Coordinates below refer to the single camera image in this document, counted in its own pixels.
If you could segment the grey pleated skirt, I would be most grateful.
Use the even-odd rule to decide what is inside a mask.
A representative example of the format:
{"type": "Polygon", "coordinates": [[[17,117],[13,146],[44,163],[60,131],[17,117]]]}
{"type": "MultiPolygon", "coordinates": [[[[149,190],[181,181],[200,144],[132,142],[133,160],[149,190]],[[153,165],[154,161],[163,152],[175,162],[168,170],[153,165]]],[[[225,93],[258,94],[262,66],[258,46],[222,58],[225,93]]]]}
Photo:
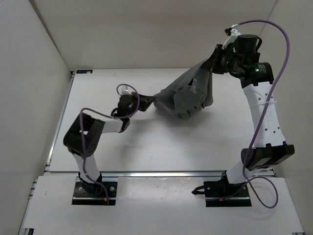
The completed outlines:
{"type": "Polygon", "coordinates": [[[194,65],[155,95],[154,106],[168,115],[189,119],[213,104],[213,75],[205,61],[194,65]]]}

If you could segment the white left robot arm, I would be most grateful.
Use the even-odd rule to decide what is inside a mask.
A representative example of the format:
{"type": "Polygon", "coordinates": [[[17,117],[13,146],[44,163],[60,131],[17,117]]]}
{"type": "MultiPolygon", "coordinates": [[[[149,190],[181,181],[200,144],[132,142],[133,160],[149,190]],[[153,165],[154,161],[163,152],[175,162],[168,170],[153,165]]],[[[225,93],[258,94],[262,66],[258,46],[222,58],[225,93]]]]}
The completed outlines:
{"type": "Polygon", "coordinates": [[[108,201],[108,188],[103,184],[94,153],[100,137],[106,133],[123,133],[130,125],[130,118],[138,111],[145,112],[156,100],[155,96],[123,94],[108,120],[93,118],[84,111],[100,114],[84,108],[66,132],[63,145],[73,155],[79,168],[78,177],[83,189],[92,197],[104,196],[108,201]]]}

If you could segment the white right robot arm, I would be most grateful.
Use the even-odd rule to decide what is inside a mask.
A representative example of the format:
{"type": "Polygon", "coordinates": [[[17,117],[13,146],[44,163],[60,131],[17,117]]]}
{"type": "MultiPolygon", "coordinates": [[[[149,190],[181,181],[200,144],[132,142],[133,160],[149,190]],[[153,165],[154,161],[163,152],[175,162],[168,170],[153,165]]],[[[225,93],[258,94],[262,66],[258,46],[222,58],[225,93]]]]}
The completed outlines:
{"type": "Polygon", "coordinates": [[[256,35],[229,35],[200,65],[198,75],[207,76],[209,82],[213,74],[225,73],[240,80],[249,104],[254,135],[249,147],[241,151],[241,160],[225,171],[220,180],[195,188],[194,195],[204,194],[210,201],[239,196],[258,171],[281,163],[295,152],[294,146],[286,142],[276,112],[273,89],[277,79],[273,77],[271,65],[259,61],[261,43],[256,35]]]}

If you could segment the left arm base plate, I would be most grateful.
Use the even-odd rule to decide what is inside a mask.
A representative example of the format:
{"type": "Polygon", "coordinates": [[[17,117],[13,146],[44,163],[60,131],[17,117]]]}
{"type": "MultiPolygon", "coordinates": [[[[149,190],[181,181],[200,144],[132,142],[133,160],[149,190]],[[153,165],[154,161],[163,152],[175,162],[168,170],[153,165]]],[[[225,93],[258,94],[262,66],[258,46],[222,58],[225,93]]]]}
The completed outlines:
{"type": "Polygon", "coordinates": [[[79,178],[76,178],[75,187],[72,195],[72,205],[92,205],[92,206],[115,206],[118,178],[103,178],[102,185],[106,188],[108,199],[105,191],[101,186],[96,184],[95,187],[84,185],[79,178]]]}

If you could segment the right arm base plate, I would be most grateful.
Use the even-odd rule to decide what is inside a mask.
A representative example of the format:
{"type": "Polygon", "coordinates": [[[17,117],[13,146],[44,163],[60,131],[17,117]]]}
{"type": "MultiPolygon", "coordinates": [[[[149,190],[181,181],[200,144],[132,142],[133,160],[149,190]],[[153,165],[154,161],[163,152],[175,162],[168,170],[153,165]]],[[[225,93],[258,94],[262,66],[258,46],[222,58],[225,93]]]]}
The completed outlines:
{"type": "Polygon", "coordinates": [[[252,206],[246,182],[230,184],[222,176],[218,181],[204,181],[203,186],[207,208],[252,206]]]}

